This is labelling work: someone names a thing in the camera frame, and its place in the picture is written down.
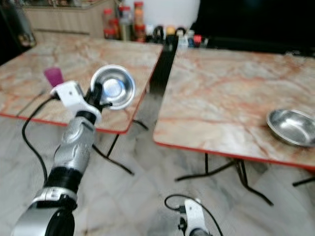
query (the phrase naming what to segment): red table edge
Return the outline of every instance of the red table edge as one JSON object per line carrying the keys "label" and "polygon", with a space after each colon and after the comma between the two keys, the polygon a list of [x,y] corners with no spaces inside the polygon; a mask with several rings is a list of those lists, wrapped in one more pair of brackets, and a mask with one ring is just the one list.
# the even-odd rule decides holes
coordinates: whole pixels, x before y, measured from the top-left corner
{"label": "red table edge", "polygon": [[[131,117],[131,120],[130,120],[130,123],[128,124],[126,130],[114,131],[114,130],[107,130],[107,129],[96,128],[97,131],[102,132],[102,133],[110,133],[110,134],[126,134],[129,131],[129,129],[131,127],[131,124],[132,124],[132,121],[133,121],[136,113],[138,112],[139,106],[142,103],[144,95],[146,94],[146,89],[147,89],[147,87],[148,87],[148,85],[149,85],[149,83],[150,83],[150,81],[152,79],[153,73],[154,73],[154,71],[156,69],[158,60],[160,59],[162,52],[163,52],[163,47],[161,48],[161,51],[160,51],[160,53],[159,53],[159,55],[157,57],[157,61],[155,62],[153,70],[151,71],[150,77],[149,77],[147,83],[145,84],[143,92],[142,92],[142,94],[140,96],[140,100],[139,100],[139,102],[138,102],[138,104],[137,104],[137,106],[135,108],[135,112],[133,113],[133,115]],[[6,114],[6,113],[2,113],[2,112],[0,112],[0,116],[7,117],[7,118],[22,119],[22,120],[27,120],[28,119],[28,117],[23,117],[23,116],[18,116],[18,115],[10,115],[10,114]],[[63,126],[63,127],[68,126],[67,123],[48,121],[48,120],[44,120],[44,119],[32,118],[31,121],[38,122],[38,123],[43,123],[43,124],[51,124],[51,125]]]}
{"label": "red table edge", "polygon": [[255,157],[249,157],[249,156],[239,156],[239,155],[217,152],[217,151],[209,151],[209,150],[202,150],[202,149],[191,148],[191,147],[183,147],[183,146],[178,146],[178,145],[164,144],[164,143],[160,143],[160,142],[156,141],[154,139],[154,137],[153,137],[153,141],[157,145],[160,145],[162,147],[167,147],[167,148],[176,148],[176,149],[183,149],[183,150],[188,150],[188,151],[197,151],[197,152],[215,154],[215,155],[224,156],[224,157],[238,158],[238,159],[244,159],[244,160],[248,160],[248,161],[264,162],[264,163],[271,163],[271,164],[280,164],[280,165],[298,167],[298,168],[302,168],[305,170],[315,171],[315,166],[293,164],[293,163],[277,161],[277,160],[266,160],[266,159],[259,159],[259,158],[255,158]]}

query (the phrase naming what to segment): tiled floor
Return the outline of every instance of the tiled floor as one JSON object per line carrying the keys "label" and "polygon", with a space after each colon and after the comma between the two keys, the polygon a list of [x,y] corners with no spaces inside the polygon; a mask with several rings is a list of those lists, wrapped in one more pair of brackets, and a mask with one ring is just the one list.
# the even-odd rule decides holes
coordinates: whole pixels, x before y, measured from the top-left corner
{"label": "tiled floor", "polygon": [[[77,236],[179,236],[179,215],[166,209],[168,194],[185,193],[202,200],[218,220],[225,236],[314,236],[315,183],[293,188],[308,173],[296,168],[246,162],[250,185],[274,203],[268,206],[246,191],[233,168],[213,177],[175,183],[183,174],[204,170],[204,155],[159,147],[152,141],[162,96],[147,94],[137,118],[150,128],[134,124],[122,135],[111,154],[136,175],[92,153],[78,192],[74,211]],[[23,122],[0,118],[0,236],[10,235],[14,223],[41,187],[43,176],[33,153],[23,143]],[[32,123],[31,142],[44,156],[48,169],[63,127]],[[106,151],[114,135],[98,134]],[[211,168],[225,163],[211,156]],[[218,235],[210,218],[207,225]]]}

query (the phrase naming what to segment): white wall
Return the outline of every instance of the white wall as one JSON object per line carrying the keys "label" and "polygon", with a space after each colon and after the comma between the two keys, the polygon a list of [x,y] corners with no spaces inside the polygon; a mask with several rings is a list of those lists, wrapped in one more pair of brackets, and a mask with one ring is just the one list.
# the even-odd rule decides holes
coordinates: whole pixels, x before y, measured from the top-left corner
{"label": "white wall", "polygon": [[[125,0],[131,6],[135,0]],[[197,19],[200,0],[142,0],[145,24],[190,27]]]}

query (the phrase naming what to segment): bottle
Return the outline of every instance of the bottle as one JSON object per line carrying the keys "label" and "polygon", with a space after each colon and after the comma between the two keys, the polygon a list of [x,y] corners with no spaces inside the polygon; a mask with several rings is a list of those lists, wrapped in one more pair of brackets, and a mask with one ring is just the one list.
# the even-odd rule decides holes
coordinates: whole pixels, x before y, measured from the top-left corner
{"label": "bottle", "polygon": [[195,43],[193,41],[193,37],[195,35],[195,31],[193,30],[188,30],[187,32],[187,38],[188,38],[188,47],[189,48],[194,48],[195,47]]}
{"label": "bottle", "polygon": [[168,35],[175,35],[175,27],[174,26],[167,26],[166,27],[166,36]]}
{"label": "bottle", "polygon": [[119,10],[122,13],[122,17],[119,20],[122,41],[131,41],[133,27],[130,6],[121,6]]}
{"label": "bottle", "polygon": [[154,26],[153,25],[146,25],[146,42],[147,43],[153,43],[153,31]]}
{"label": "bottle", "polygon": [[116,32],[114,28],[106,28],[104,29],[104,38],[106,39],[117,39]]}
{"label": "bottle", "polygon": [[103,28],[112,28],[110,21],[114,18],[113,9],[105,8],[103,11]]}
{"label": "bottle", "polygon": [[120,39],[119,20],[118,20],[118,18],[114,18],[114,19],[110,20],[109,24],[112,25],[112,27],[114,28],[115,33],[116,33],[116,38]]}
{"label": "bottle", "polygon": [[146,26],[145,25],[135,25],[135,36],[137,42],[145,42],[146,41]]}
{"label": "bottle", "polygon": [[199,34],[195,34],[195,36],[193,37],[193,42],[195,44],[195,48],[199,48],[200,44],[202,42],[202,37]]}
{"label": "bottle", "polygon": [[188,47],[188,38],[186,35],[184,35],[184,32],[178,31],[177,36],[178,36],[178,47],[179,48],[187,48]]}
{"label": "bottle", "polygon": [[134,2],[134,25],[135,26],[143,25],[143,2],[142,1]]}

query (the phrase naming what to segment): robotic arm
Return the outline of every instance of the robotic arm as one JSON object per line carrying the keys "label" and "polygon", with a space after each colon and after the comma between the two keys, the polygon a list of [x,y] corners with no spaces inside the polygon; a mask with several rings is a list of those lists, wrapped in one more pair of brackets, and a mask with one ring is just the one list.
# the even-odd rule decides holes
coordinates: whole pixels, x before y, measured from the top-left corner
{"label": "robotic arm", "polygon": [[205,225],[205,218],[201,205],[191,199],[185,200],[185,205],[179,207],[180,213],[186,214],[186,220],[181,217],[178,229],[184,236],[212,236]]}
{"label": "robotic arm", "polygon": [[101,86],[96,86],[84,99],[79,85],[74,81],[52,90],[76,117],[63,134],[47,182],[18,220],[12,236],[73,235],[72,211],[77,207],[78,187],[95,141],[94,123],[101,118],[100,92]]}

